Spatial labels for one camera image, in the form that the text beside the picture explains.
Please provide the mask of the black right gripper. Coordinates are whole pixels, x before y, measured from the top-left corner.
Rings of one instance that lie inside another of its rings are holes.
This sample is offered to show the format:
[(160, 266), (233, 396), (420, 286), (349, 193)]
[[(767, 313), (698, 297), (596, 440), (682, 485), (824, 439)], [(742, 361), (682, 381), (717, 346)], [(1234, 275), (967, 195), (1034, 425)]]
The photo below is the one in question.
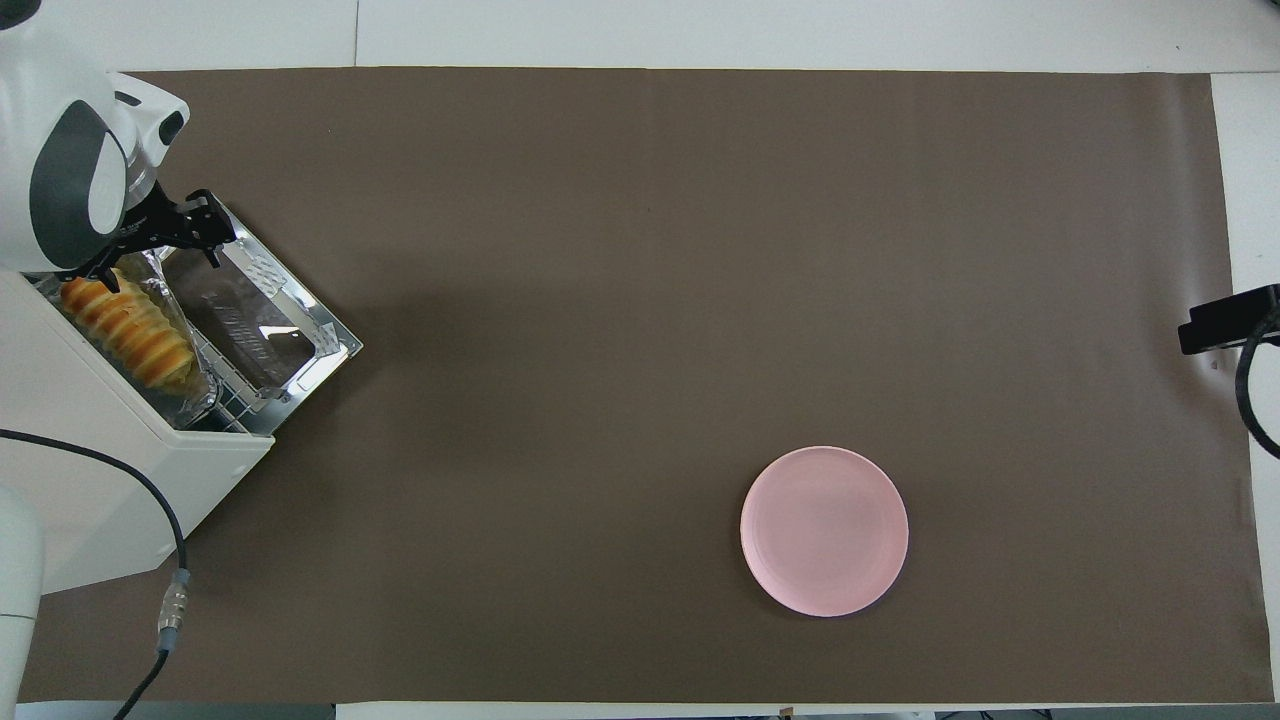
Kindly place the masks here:
[(1188, 320), (1178, 327), (1184, 356), (1243, 345), (1262, 322), (1262, 342), (1279, 346), (1280, 290), (1268, 286), (1271, 307), (1265, 314), (1265, 291), (1249, 290), (1190, 307)]

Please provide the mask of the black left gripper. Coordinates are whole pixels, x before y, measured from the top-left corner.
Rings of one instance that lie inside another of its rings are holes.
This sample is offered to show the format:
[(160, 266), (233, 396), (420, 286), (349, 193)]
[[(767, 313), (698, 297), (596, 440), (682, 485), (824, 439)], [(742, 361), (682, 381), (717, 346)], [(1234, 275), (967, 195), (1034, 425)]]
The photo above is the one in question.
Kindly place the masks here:
[(78, 277), (120, 292), (116, 264), (133, 252), (174, 247), (198, 250), (214, 269), (221, 266), (221, 247), (237, 240), (227, 206), (210, 190), (197, 190), (184, 200), (184, 213), (164, 190), (151, 190), (125, 210), (118, 229), (118, 250), (102, 250), (78, 266)]

